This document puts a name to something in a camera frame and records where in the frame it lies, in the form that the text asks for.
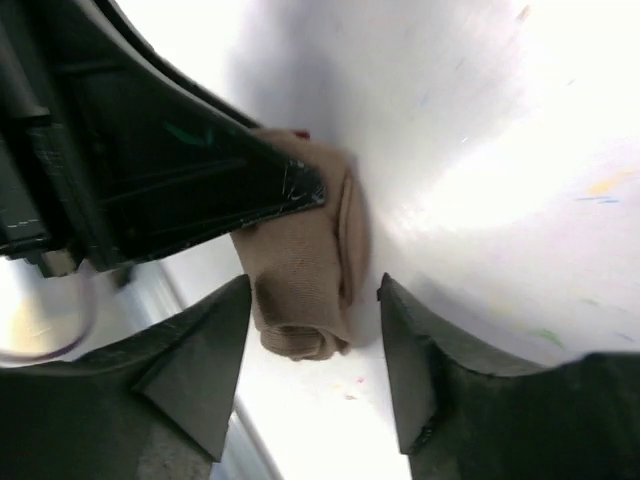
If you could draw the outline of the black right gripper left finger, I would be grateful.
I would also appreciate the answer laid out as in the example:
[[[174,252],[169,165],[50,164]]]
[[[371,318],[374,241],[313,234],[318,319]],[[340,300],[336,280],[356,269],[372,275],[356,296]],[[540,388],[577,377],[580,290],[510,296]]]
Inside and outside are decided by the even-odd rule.
[[[5,479],[206,479],[221,458],[250,317],[238,276],[71,362],[1,373]]]

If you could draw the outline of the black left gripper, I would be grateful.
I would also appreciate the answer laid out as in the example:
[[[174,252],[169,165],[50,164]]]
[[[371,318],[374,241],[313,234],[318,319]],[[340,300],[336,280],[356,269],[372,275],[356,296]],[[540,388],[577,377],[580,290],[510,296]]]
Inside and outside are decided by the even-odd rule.
[[[1,5],[1,253],[46,277],[159,260],[324,202],[320,174],[113,1]]]

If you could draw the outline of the tan sock with maroon cuff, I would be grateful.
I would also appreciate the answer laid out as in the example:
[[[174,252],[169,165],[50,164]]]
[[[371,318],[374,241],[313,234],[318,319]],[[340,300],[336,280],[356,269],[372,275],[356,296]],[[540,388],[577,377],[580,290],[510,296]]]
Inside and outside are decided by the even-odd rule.
[[[292,131],[258,137],[316,168],[319,208],[232,232],[253,294],[262,346],[294,361],[326,360],[352,343],[347,311],[366,276],[370,235],[364,195],[347,155]]]

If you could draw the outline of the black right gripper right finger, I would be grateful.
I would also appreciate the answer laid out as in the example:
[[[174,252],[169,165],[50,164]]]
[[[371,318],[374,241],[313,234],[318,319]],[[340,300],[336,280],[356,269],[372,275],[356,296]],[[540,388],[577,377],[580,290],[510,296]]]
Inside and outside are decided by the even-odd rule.
[[[415,479],[635,479],[639,357],[596,352],[546,368],[424,306],[377,292],[400,452]]]

